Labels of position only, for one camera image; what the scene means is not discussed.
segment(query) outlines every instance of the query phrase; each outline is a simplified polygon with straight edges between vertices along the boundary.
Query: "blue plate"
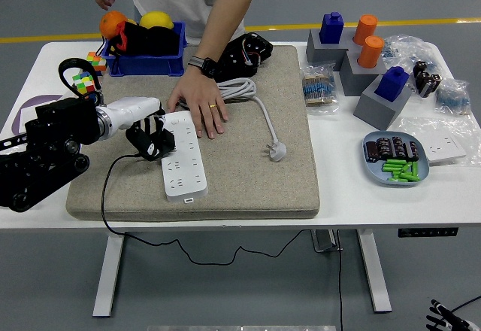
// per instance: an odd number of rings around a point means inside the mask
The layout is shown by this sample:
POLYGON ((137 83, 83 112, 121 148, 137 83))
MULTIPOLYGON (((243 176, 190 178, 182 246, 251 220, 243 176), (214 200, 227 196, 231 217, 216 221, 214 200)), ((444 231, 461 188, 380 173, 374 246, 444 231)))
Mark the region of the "blue plate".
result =
POLYGON ((412 187, 416 186, 421 183, 423 180, 428 177, 429 174, 429 162, 428 158, 426 157, 426 153, 424 148, 421 145, 421 142, 414 138, 412 135, 403 132, 388 132, 388 131, 379 131, 379 132, 372 132, 369 133, 364 137, 362 141, 362 153, 364 156, 365 164, 368 169, 369 174, 373 176, 373 178, 383 184, 389 184, 392 186, 398 187, 412 187), (417 182, 396 182, 396 181, 389 181, 389 178, 392 177, 392 174, 389 172, 383 172, 383 164, 385 163, 384 160, 378 160, 375 163, 368 162, 366 160, 366 153, 365 153, 365 144, 368 141, 376 141, 379 138, 392 138, 392 137, 399 137, 402 139, 403 143, 408 141, 413 141, 416 143, 418 149, 418 177, 419 181, 417 182))

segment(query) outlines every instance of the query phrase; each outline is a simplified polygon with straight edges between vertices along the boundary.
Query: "gray floor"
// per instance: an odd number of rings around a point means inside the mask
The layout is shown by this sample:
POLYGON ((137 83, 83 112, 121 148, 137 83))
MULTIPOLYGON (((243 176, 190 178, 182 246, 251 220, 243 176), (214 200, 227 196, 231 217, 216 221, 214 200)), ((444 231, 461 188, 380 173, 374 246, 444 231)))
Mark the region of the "gray floor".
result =
MULTIPOLYGON (((130 0, 117 0, 115 8, 133 16, 130 0)), ((0 38, 98 32, 102 15, 93 0, 0 0, 0 9, 0 38)), ((348 22, 366 13, 381 20, 480 17, 480 9, 481 0, 254 0, 246 24, 320 23, 330 11, 340 11, 348 22)), ((470 82, 473 112, 480 119, 480 26, 383 27, 377 34, 404 33, 436 44, 453 75, 470 82)), ((304 30, 262 35, 271 41, 307 40, 304 30)), ((44 44, 0 44, 1 124, 44 44)), ((194 260, 222 263, 240 244, 275 254, 295 233, 142 236, 154 241, 178 237, 194 260)), ((376 230, 393 307, 389 314, 372 311, 355 231, 343 230, 340 236, 347 330, 425 329, 432 298, 453 308, 481 294, 478 228, 460 229, 455 238, 424 239, 397 238, 396 229, 376 230)), ((0 329, 146 330, 149 325, 190 324, 339 327, 338 257, 315 253, 308 232, 276 259, 241 252, 227 267, 195 266, 175 245, 152 248, 128 240, 112 317, 93 319, 106 241, 106 234, 85 232, 0 234, 0 329)), ((481 301, 458 315, 481 325, 481 301)))

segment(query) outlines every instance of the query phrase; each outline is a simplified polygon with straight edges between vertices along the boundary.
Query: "yellow ball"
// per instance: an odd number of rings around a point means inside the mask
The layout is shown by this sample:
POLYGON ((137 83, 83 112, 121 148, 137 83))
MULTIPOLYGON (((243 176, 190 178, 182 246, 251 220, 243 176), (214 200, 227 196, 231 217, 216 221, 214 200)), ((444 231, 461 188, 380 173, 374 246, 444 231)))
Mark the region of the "yellow ball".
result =
POLYGON ((174 28, 174 23, 172 23, 171 17, 163 11, 149 11, 148 13, 145 13, 138 25, 148 29, 153 26, 163 26, 168 29, 174 28))

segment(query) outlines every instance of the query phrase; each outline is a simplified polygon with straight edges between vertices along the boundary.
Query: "white electrical socket panel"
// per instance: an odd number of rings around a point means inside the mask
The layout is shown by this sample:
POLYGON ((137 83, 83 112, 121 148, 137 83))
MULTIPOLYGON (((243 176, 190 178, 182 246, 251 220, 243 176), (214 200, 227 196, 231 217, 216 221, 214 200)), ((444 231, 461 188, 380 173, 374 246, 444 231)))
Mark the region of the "white electrical socket panel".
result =
POLYGON ((430 163, 443 162, 466 156, 466 151, 454 136, 445 130, 416 135, 430 163))
POLYGON ((208 188, 190 111, 166 114, 164 128, 175 137, 174 150, 162 158, 167 200, 194 202, 194 199, 207 195, 208 188))

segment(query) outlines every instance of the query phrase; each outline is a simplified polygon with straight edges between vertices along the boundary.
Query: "black watch strap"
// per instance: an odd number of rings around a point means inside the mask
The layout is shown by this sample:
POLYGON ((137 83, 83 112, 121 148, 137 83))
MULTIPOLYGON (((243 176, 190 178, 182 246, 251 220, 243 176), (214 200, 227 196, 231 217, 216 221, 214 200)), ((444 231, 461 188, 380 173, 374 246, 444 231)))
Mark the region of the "black watch strap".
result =
POLYGON ((216 75, 217 63, 211 58, 202 59, 198 56, 193 56, 187 64, 200 68, 202 74, 206 77, 214 77, 216 75))

